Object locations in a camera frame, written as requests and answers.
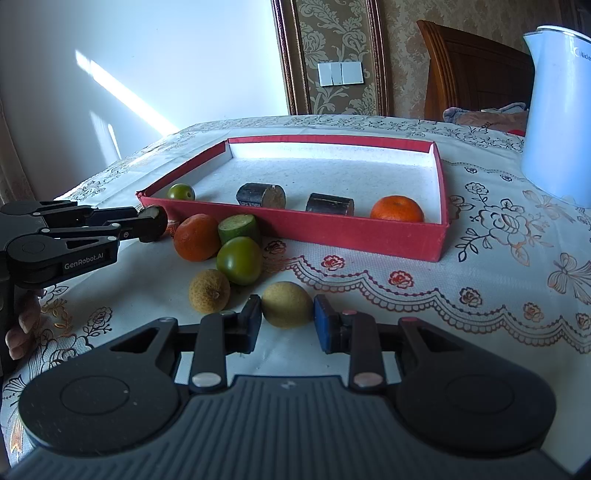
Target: finger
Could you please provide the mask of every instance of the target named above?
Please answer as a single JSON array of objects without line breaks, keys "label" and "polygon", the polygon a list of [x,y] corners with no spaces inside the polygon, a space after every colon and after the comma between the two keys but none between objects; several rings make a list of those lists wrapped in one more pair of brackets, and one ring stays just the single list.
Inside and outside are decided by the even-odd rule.
[{"label": "finger", "polygon": [[6,333],[5,341],[6,341],[6,345],[9,349],[14,349],[14,348],[19,347],[23,343],[25,343],[27,340],[29,340],[29,334],[23,332],[19,326],[12,327]]},{"label": "finger", "polygon": [[25,343],[23,343],[20,346],[17,346],[16,348],[11,348],[9,350],[10,353],[10,358],[12,358],[13,360],[19,360],[22,357],[24,357],[27,352],[31,349],[31,347],[33,346],[33,336],[31,336],[29,338],[28,341],[26,341]]},{"label": "finger", "polygon": [[39,305],[39,300],[37,300],[37,297],[31,292],[24,301],[21,313],[18,316],[18,323],[20,324],[22,331],[29,333],[39,320],[40,314],[41,306]]}]

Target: green fruit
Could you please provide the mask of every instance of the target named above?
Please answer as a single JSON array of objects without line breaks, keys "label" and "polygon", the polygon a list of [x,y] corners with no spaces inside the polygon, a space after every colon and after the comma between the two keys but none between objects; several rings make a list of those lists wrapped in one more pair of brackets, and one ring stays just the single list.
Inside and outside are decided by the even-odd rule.
[{"label": "green fruit", "polygon": [[250,214],[232,215],[231,217],[222,220],[217,226],[217,232],[222,241],[222,245],[237,236],[248,236],[258,245],[260,245],[262,241],[255,216]]},{"label": "green fruit", "polygon": [[261,275],[261,249],[252,238],[237,236],[221,247],[216,266],[232,283],[250,285]]},{"label": "green fruit", "polygon": [[172,200],[194,200],[195,191],[191,185],[177,183],[168,189],[166,196]]}]

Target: white wall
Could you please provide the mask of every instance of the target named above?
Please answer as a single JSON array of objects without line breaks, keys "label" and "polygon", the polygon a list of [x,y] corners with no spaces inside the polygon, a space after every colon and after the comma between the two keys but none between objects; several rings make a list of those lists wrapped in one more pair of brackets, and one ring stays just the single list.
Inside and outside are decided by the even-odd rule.
[{"label": "white wall", "polygon": [[286,115],[270,0],[1,0],[0,98],[38,199],[162,137],[80,68],[169,122]]}]

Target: white lace tablecloth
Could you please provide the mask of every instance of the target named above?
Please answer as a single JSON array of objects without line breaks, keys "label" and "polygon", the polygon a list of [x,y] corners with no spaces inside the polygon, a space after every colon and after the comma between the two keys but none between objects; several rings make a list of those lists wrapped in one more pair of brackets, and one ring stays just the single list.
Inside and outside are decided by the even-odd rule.
[{"label": "white lace tablecloth", "polygon": [[[544,449],[569,470],[591,456],[591,212],[551,198],[523,178],[523,140],[486,129],[397,118],[322,115],[251,118],[195,125],[122,160],[64,199],[138,205],[135,192],[227,137],[276,134],[383,135],[437,142],[453,220],[439,263],[267,239],[265,273],[232,294],[240,309],[278,280],[325,292],[337,308],[395,323],[412,313],[544,377],[557,415]],[[14,463],[31,450],[17,413],[31,378],[159,316],[194,323],[190,280],[214,261],[192,264],[170,239],[123,242],[116,264],[48,288],[38,345],[4,385],[0,416]],[[396,381],[387,356],[389,380]],[[179,378],[188,376],[183,363]],[[348,357],[324,355],[313,325],[263,323],[254,353],[228,358],[228,373],[346,375]]]}]

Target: brown fruit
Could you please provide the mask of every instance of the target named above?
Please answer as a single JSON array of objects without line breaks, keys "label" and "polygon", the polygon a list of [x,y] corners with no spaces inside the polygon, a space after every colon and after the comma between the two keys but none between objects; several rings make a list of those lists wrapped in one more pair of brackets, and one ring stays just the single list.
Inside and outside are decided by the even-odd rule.
[{"label": "brown fruit", "polygon": [[209,314],[224,309],[230,299],[230,282],[218,270],[199,272],[189,285],[189,301],[199,313]]}]

